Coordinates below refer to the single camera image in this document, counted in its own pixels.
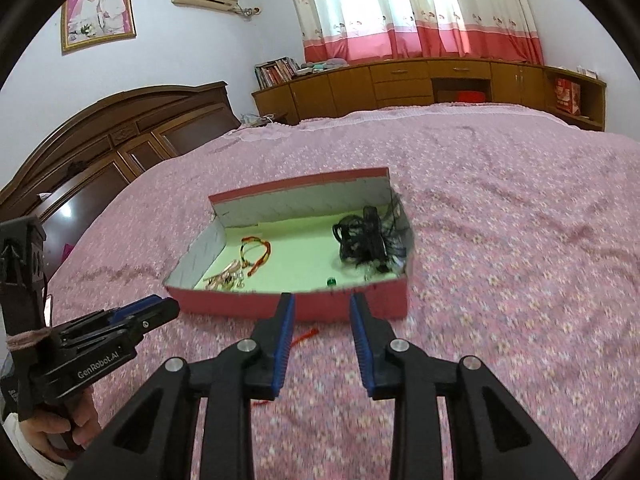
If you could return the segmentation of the white left sleeve forearm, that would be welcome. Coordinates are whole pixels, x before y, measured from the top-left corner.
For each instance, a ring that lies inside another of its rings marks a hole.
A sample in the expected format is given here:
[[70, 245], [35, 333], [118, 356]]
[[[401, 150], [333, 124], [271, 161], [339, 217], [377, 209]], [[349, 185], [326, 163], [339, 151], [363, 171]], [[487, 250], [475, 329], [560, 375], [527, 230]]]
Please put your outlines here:
[[17, 414], [13, 413], [2, 422], [14, 450], [40, 479], [62, 480], [68, 473], [66, 463], [54, 452], [49, 435], [43, 431], [43, 428], [52, 429], [55, 426], [47, 420], [43, 424], [35, 420], [20, 422]]

